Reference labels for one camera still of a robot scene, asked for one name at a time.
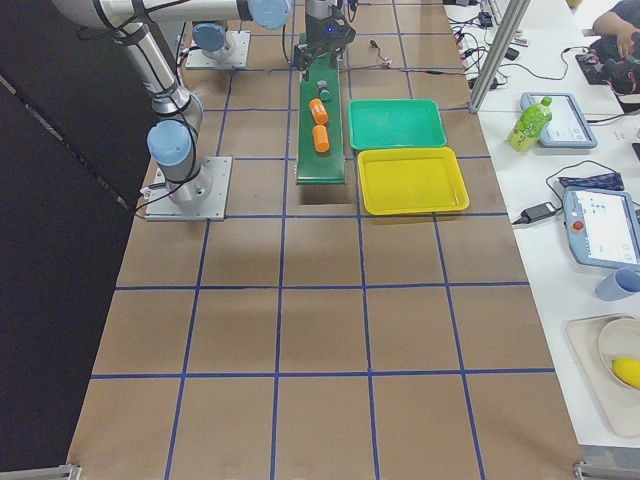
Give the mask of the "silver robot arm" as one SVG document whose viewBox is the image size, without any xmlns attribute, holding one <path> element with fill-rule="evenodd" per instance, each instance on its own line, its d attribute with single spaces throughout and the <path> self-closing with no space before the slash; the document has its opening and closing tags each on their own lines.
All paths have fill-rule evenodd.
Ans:
<svg viewBox="0 0 640 480">
<path fill-rule="evenodd" d="M 66 18 L 100 30 L 122 46 L 151 97 L 160 122 L 147 135 L 151 156 L 165 178 L 166 198 L 182 210 L 203 202 L 213 179 L 197 158 L 203 107 L 170 67 L 149 25 L 159 21 L 253 21 L 274 30 L 290 15 L 289 1 L 55 1 Z"/>
<path fill-rule="evenodd" d="M 254 21 L 263 28 L 283 27 L 290 16 L 290 1 L 238 1 L 242 20 Z M 291 65 L 309 79 L 310 69 L 318 57 L 341 54 L 355 39 L 356 31 L 342 12 L 341 1 L 305 2 L 305 40 L 292 51 Z M 222 20 L 196 22 L 193 41 L 211 58 L 229 54 L 232 50 L 228 27 Z"/>
</svg>

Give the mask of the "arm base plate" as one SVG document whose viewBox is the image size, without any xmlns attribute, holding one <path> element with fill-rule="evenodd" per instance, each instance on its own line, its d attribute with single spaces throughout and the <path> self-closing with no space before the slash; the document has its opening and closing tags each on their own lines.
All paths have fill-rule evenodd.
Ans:
<svg viewBox="0 0 640 480">
<path fill-rule="evenodd" d="M 247 67 L 249 31 L 194 34 L 187 54 L 188 70 L 244 70 Z"/>
<path fill-rule="evenodd" d="M 232 157 L 199 157 L 199 174 L 175 193 L 170 189 L 159 167 L 155 168 L 154 184 L 144 198 L 149 202 L 144 210 L 148 221 L 221 221 L 225 217 Z"/>
</svg>

